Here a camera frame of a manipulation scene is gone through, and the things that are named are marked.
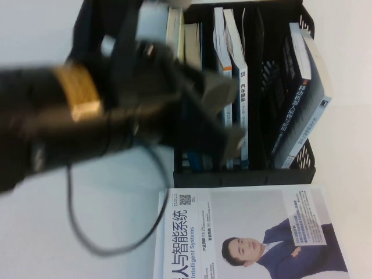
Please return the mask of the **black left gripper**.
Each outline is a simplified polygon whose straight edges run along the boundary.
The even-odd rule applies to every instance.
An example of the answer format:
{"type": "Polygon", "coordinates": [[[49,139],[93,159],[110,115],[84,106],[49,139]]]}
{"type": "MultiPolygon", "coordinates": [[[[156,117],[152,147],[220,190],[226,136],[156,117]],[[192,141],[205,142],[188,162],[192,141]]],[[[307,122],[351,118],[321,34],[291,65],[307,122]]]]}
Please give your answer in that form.
{"type": "Polygon", "coordinates": [[[181,63],[164,44],[115,47],[115,119],[134,141],[238,156],[245,130],[221,116],[237,89],[235,78],[181,63]]]}

